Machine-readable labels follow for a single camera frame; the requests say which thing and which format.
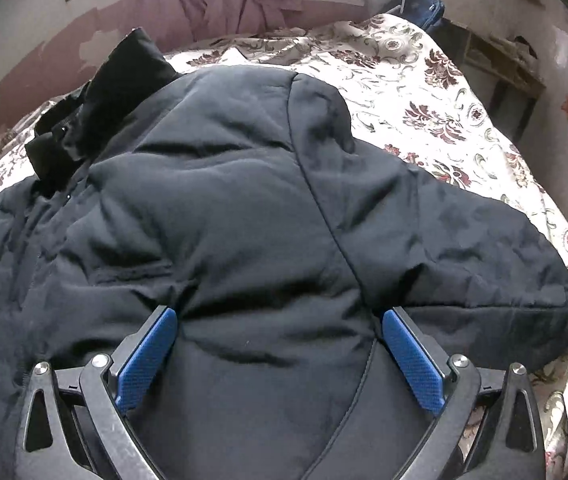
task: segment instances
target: black clamp arm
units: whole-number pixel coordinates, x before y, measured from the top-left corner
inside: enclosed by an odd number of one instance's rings
[[[177,316],[160,306],[112,356],[97,354],[83,368],[54,371],[48,362],[33,369],[17,435],[18,480],[163,480],[126,421],[142,399],[177,335]],[[81,431],[85,407],[110,468],[96,466]]]
[[[402,308],[384,314],[382,333],[417,401],[435,416],[395,480],[442,480],[478,397],[484,418],[457,478],[544,480],[542,426],[523,365],[504,373],[475,368],[460,354],[449,358]]]

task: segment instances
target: floral bedspread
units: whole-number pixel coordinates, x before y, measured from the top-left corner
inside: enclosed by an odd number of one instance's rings
[[[515,146],[491,124],[464,75],[423,31],[386,14],[310,31],[200,42],[167,56],[181,73],[210,64],[277,65],[337,87],[349,105],[352,133],[417,164],[436,178],[524,212],[568,267],[568,223],[535,181]],[[33,173],[24,144],[44,103],[0,140],[0,190]],[[568,351],[531,376],[547,451],[548,478],[560,478],[568,443],[563,392]],[[462,440],[477,432],[472,416]]]

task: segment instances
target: wall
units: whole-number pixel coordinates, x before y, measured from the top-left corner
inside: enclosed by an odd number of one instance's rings
[[[11,127],[24,110],[92,76],[121,38],[118,1],[0,0],[0,83],[20,86],[19,94],[9,96],[2,96],[0,86],[0,130]]]
[[[559,0],[542,0],[545,12],[520,14],[519,28],[535,42],[547,90],[526,129],[520,150],[536,179],[568,220],[568,12]]]

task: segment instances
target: jacket collar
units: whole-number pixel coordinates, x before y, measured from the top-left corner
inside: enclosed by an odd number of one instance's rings
[[[26,152],[39,180],[64,187],[84,161],[99,155],[126,115],[178,76],[146,33],[133,30],[91,81],[35,125]]]

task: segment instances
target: black puffer jacket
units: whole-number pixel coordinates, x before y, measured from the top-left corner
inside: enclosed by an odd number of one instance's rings
[[[143,32],[43,117],[0,194],[0,479],[33,365],[179,314],[132,416],[168,478],[387,479],[426,421],[379,342],[395,305],[475,364],[568,345],[568,270],[528,219],[359,140],[337,90],[178,76]]]

